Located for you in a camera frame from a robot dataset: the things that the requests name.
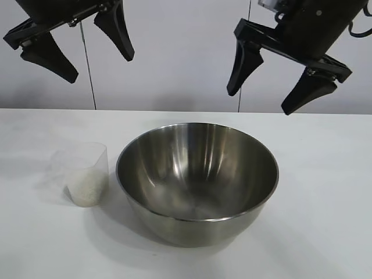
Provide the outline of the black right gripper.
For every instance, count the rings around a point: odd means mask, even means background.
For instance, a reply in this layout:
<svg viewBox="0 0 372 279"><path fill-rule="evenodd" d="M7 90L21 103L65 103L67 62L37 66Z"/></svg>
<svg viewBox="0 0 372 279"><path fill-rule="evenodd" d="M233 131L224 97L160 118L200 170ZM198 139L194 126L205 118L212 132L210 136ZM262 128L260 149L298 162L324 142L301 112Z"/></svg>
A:
<svg viewBox="0 0 372 279"><path fill-rule="evenodd" d="M356 1L259 1L274 12L277 25L264 26L242 18L234 35L235 60L227 84L234 96L264 62L262 48L306 66L281 104L290 115L309 102L333 93L335 80L343 83L351 70L326 53L357 15Z"/></svg>

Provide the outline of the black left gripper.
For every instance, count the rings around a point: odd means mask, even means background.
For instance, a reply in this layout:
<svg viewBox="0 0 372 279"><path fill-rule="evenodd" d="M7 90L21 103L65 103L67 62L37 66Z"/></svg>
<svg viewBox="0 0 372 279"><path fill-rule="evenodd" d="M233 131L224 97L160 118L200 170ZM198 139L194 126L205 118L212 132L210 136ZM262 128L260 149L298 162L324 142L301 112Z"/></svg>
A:
<svg viewBox="0 0 372 279"><path fill-rule="evenodd" d="M124 17L123 1L17 1L16 3L29 18L10 29L5 34L4 41L13 49L17 49L22 44L23 51L20 57L23 60L48 69L71 84L76 82L78 71L62 53L51 33L47 33L61 25L75 26L97 13L94 24L110 38L126 61L132 61L134 58L134 48Z"/></svg>

